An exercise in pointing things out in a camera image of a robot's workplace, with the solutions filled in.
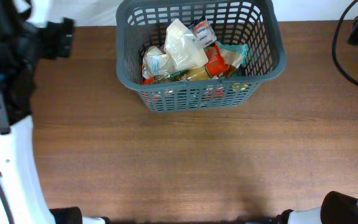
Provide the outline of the beige snack bag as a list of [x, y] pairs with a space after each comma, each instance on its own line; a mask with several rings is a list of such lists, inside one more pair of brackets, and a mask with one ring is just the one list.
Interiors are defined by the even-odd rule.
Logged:
[[244, 63], [247, 50], [238, 45], [220, 46], [220, 53], [229, 69], [222, 74], [223, 78], [237, 75], [239, 67]]

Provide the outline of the teal wet wipes packet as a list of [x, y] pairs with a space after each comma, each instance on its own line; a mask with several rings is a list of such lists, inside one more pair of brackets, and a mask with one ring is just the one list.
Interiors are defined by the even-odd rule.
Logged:
[[246, 58], [248, 53], [248, 45], [229, 45], [216, 42], [219, 47], [221, 56], [223, 57], [225, 64], [232, 65], [233, 67], [239, 68], [240, 66], [245, 67]]

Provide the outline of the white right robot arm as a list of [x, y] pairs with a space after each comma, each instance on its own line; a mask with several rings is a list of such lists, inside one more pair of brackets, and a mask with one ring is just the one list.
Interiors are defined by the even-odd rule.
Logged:
[[[349, 82], [358, 87], [358, 80], [351, 77], [345, 70], [341, 67], [340, 63], [337, 60], [336, 47], [337, 47], [337, 38], [341, 25], [344, 20], [344, 16], [348, 13], [350, 8], [357, 1], [353, 1], [348, 8], [342, 13], [342, 16], [337, 24], [333, 45], [332, 45], [332, 58], [335, 64], [335, 67], [339, 73]], [[348, 39], [348, 44], [358, 45], [358, 16], [354, 19], [353, 30]], [[69, 207], [69, 208], [54, 208], [49, 210], [52, 213], [54, 223], [85, 223], [81, 214], [81, 210], [78, 207]], [[131, 222], [110, 222], [107, 217], [98, 217], [90, 218], [88, 221], [96, 221], [96, 223], [131, 223]], [[201, 223], [306, 223], [306, 221], [311, 221], [311, 223], [358, 223], [358, 199], [350, 197], [348, 195], [341, 194], [336, 191], [331, 191], [328, 193], [321, 205], [321, 207], [305, 210], [305, 211], [294, 211], [294, 210], [285, 210], [282, 214], [276, 216], [275, 218], [264, 218], [260, 220], [255, 220], [255, 222], [243, 222], [244, 220], [237, 219], [234, 221], [223, 221], [223, 222], [201, 222]]]

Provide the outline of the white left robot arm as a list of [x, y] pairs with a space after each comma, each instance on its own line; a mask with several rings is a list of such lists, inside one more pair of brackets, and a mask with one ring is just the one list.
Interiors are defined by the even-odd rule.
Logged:
[[107, 223], [78, 207], [48, 208], [33, 152], [30, 105], [39, 60], [70, 56], [74, 22], [51, 1], [0, 0], [0, 223]]

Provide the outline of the San Remo spaghetti packet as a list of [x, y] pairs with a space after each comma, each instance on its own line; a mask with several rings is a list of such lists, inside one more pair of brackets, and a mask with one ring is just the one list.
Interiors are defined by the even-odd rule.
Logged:
[[171, 75], [157, 75], [156, 77], [145, 79], [143, 85], [169, 83], [169, 82], [195, 82], [219, 78], [221, 74], [228, 71], [230, 66], [224, 61], [217, 44], [208, 47], [206, 51], [208, 62], [206, 65], [196, 69], [184, 70]]

